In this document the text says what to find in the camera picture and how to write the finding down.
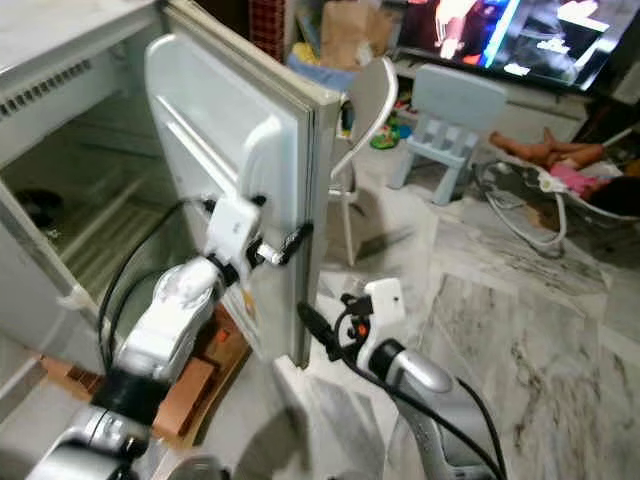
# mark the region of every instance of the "white robotic arm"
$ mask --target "white robotic arm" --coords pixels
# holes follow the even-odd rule
[[[359,298],[342,296],[346,309],[334,328],[309,305],[299,304],[298,313],[326,347],[330,360],[344,360],[356,373],[390,394],[413,431],[427,478],[504,478],[499,442],[492,438],[491,420],[479,397],[471,396],[466,384],[463,386],[436,363],[395,340],[406,321],[400,282],[397,279],[371,282],[364,293]],[[340,326],[347,318],[351,323],[348,335],[353,342],[342,346]],[[497,447],[495,453],[501,466],[497,467],[491,458],[488,460],[493,462],[498,475],[487,468],[487,458],[479,457],[459,435],[443,428],[444,423],[464,432],[485,454]]]
[[[138,478],[132,462],[146,451],[158,407],[187,364],[213,306],[261,263],[286,264],[313,229],[301,226],[275,249],[258,231],[260,203],[240,197],[217,201],[203,255],[160,277],[151,305],[117,352],[103,386],[28,480]],[[224,478],[223,472],[217,475]]]

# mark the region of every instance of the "wire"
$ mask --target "wire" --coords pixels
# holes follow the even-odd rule
[[[495,450],[496,458],[498,459],[498,466],[500,467],[500,470],[502,471],[503,475],[506,477],[507,466],[504,463],[504,454],[502,453],[500,438],[498,437],[498,431],[496,430],[496,426],[493,423],[493,419],[491,418],[489,409],[487,409],[487,406],[482,401],[482,398],[480,398],[480,395],[478,395],[476,391],[473,388],[471,388],[471,386],[467,382],[465,382],[461,378],[456,378],[456,380],[458,380],[458,383],[460,384],[460,386],[467,391],[469,396],[473,398],[474,402],[476,402],[476,405],[482,412],[484,421],[487,424],[487,428],[489,429],[489,435],[491,435],[491,443],[493,443],[493,449]]]
[[[107,308],[109,307],[109,303],[111,302],[111,297],[113,296],[113,292],[115,291],[116,286],[120,281],[120,277],[122,277],[122,274],[124,273],[125,269],[129,265],[129,262],[131,262],[131,260],[136,255],[136,253],[138,253],[138,251],[140,250],[140,248],[142,248],[142,246],[147,242],[147,240],[149,240],[153,235],[155,235],[155,233],[158,230],[160,230],[160,228],[167,222],[167,220],[169,220],[169,218],[173,215],[173,213],[176,210],[178,210],[184,205],[200,204],[202,202],[203,201],[201,199],[188,198],[188,199],[179,200],[174,205],[172,205],[169,208],[169,210],[167,210],[165,214],[156,222],[156,224],[149,231],[149,233],[147,233],[147,235],[145,235],[144,238],[140,240],[136,244],[136,246],[129,252],[129,254],[125,257],[125,259],[122,261],[118,269],[113,274],[113,277],[111,277],[111,281],[109,282],[109,285],[107,286],[107,290],[105,291],[104,297],[102,298],[102,302],[100,303],[100,309],[98,310],[98,327],[97,327],[98,328],[98,345],[100,348],[100,355],[102,356],[102,362],[104,364],[105,371],[111,367],[111,364],[113,362],[113,351],[110,348],[110,345],[108,344],[105,345],[105,342],[104,342],[104,335],[103,335],[104,323],[105,323],[105,317],[107,314]]]
[[[513,233],[515,233],[516,235],[518,235],[520,238],[522,238],[523,240],[525,240],[531,245],[534,245],[539,248],[546,248],[546,247],[552,247],[560,243],[564,239],[564,237],[567,235],[567,212],[565,209],[564,198],[562,197],[562,195],[560,193],[554,193],[556,204],[558,206],[558,219],[560,224],[560,231],[554,234],[551,238],[548,238],[546,240],[538,240],[534,238],[532,235],[529,235],[527,232],[525,232],[521,228],[518,228],[511,220],[507,218],[507,216],[502,212],[502,209],[500,208],[500,205],[496,201],[493,194],[489,192],[487,187],[483,184],[482,175],[484,174],[485,170],[498,162],[499,160],[493,163],[484,165],[481,168],[474,169],[475,181],[481,187],[480,190],[482,191],[484,196],[487,198],[489,205],[491,206],[493,211],[496,213],[496,215],[500,217],[500,220],[502,220],[505,223],[505,225],[509,227],[509,229]]]
[[[338,320],[336,321],[336,325],[333,330],[334,342],[338,347],[340,347],[340,327],[342,325],[342,321],[345,319],[346,316],[347,316],[347,311],[345,310],[338,317]],[[506,471],[503,472],[502,469],[498,465],[496,465],[496,462],[493,461],[491,456],[482,447],[480,447],[480,445],[474,442],[466,433],[464,433],[458,427],[450,423],[447,419],[438,415],[438,413],[436,413],[434,410],[432,410],[422,402],[415,400],[411,396],[398,390],[396,387],[393,387],[391,385],[388,385],[382,382],[374,375],[368,372],[365,372],[364,370],[361,370],[350,358],[348,358],[344,354],[342,348],[338,348],[338,351],[340,352],[342,361],[356,375],[364,378],[365,380],[373,383],[377,387],[383,389],[385,392],[387,392],[389,396],[402,400],[403,402],[409,404],[410,406],[418,410],[423,415],[426,415],[427,417],[431,418],[434,422],[439,424],[445,430],[448,430],[452,435],[457,437],[467,447],[469,447],[476,455],[478,455],[482,459],[482,461],[485,463],[485,465],[489,468],[489,470],[491,470],[491,473],[496,478],[496,480],[507,480]]]

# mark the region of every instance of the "blue plastic chair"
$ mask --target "blue plastic chair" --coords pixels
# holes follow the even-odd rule
[[[504,89],[476,76],[448,68],[425,65],[416,73],[412,104],[418,125],[407,139],[409,154],[388,186],[405,185],[414,162],[426,157],[446,165],[433,199],[447,205],[457,187],[468,183],[478,132],[488,131],[506,103]]]

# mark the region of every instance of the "tile floor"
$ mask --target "tile floor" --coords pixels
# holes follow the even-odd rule
[[[640,233],[573,222],[563,254],[541,256],[474,189],[446,208],[429,203],[437,166],[387,189],[403,148],[356,160],[354,268],[330,208],[319,308],[335,318],[341,293],[399,277],[408,317],[398,339],[483,392],[511,480],[637,478]],[[200,447],[169,452],[154,478],[196,453],[215,454],[234,479],[424,478],[393,403],[315,342],[304,372],[252,356]]]

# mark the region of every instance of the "television screen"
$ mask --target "television screen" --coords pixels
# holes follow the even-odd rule
[[[587,90],[638,0],[408,0],[401,51]]]

